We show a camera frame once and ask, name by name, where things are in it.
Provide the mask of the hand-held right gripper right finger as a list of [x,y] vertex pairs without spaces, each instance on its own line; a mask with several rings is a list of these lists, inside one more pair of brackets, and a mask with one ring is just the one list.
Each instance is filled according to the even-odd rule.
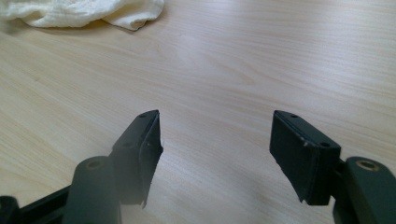
[[301,117],[276,110],[269,150],[300,201],[327,205],[341,147]]

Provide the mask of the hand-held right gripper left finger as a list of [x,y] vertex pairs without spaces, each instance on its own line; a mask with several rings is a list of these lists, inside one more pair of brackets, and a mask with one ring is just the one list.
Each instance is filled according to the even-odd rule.
[[138,115],[116,141],[110,153],[122,204],[146,206],[150,185],[162,153],[160,112],[151,110]]

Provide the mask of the white cloth towel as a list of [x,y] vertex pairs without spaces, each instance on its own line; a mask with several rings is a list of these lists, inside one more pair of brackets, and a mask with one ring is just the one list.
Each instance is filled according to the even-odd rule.
[[0,0],[0,21],[21,19],[39,28],[83,27],[102,20],[136,31],[156,20],[164,0]]

